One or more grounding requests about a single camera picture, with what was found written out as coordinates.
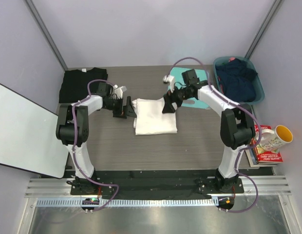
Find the white printed t shirt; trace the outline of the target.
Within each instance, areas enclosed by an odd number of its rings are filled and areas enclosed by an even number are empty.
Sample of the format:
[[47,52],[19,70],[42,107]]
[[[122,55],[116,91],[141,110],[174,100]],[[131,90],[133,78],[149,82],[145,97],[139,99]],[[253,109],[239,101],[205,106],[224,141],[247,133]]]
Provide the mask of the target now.
[[133,122],[136,136],[176,134],[175,113],[163,114],[164,99],[135,99],[132,101],[136,118]]

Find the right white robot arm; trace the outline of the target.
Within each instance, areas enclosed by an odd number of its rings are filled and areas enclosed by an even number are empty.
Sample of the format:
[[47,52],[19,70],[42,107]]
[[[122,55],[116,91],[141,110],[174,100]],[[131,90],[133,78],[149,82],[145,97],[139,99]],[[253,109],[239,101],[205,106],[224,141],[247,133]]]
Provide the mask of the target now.
[[195,70],[182,73],[184,86],[176,87],[172,75],[163,77],[169,86],[164,94],[163,114],[175,113],[185,100],[195,98],[206,103],[221,118],[220,137],[224,153],[215,173],[215,187],[221,193],[228,193],[238,182],[241,155],[255,136],[254,116],[248,104],[239,104],[221,94],[208,80],[200,81]]

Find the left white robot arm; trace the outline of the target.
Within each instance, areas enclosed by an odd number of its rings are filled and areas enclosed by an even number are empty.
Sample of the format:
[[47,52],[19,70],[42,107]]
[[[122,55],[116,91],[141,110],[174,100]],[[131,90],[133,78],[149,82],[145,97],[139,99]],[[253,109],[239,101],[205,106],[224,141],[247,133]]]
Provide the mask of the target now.
[[97,175],[87,149],[89,137],[89,115],[101,109],[110,110],[113,117],[136,117],[131,97],[128,96],[126,104],[123,104],[123,94],[126,86],[113,85],[102,79],[100,91],[92,93],[90,85],[87,85],[87,95],[84,99],[71,104],[62,104],[59,107],[56,137],[66,146],[75,167],[75,178],[67,181],[71,185],[71,194],[87,195],[95,194],[101,188]]

